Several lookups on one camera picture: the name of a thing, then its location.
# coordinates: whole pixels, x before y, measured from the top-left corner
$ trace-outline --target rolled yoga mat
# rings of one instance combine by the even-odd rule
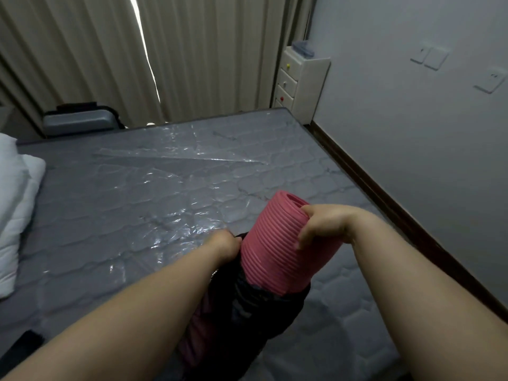
[[[301,292],[342,245],[339,238],[314,238],[297,250],[298,234],[309,216],[297,196],[277,191],[247,234],[241,264],[251,285],[283,296]]]

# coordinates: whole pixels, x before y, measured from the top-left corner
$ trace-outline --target wall switch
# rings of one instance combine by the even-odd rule
[[[478,77],[474,88],[486,93],[494,92],[506,78],[506,71],[501,68],[489,68]]]
[[[431,49],[432,48],[426,44],[422,44],[419,47],[416,47],[415,52],[411,56],[411,61],[414,61],[418,64],[423,64]]]
[[[431,70],[439,70],[448,57],[448,51],[441,48],[432,48],[425,58],[425,66]]]

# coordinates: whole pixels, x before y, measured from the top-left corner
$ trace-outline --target brown baseboard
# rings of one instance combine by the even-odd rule
[[[305,126],[337,164],[429,261],[508,323],[508,310],[312,121]]]

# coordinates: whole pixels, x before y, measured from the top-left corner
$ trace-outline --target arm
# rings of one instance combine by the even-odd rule
[[[200,248],[145,277],[67,328],[4,380],[153,379],[210,282],[241,238],[214,233]]]
[[[302,208],[300,245],[351,243],[397,349],[421,380],[508,379],[508,325],[375,215],[350,206]]]

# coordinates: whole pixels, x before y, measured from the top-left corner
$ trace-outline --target gray mattress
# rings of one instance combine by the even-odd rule
[[[249,231],[278,189],[379,213],[284,108],[19,147],[46,160],[0,302],[0,355],[27,329],[52,338],[112,295],[198,246]],[[366,380],[397,351],[349,245],[312,281],[305,307],[246,380]],[[161,378],[178,378],[169,366]]]

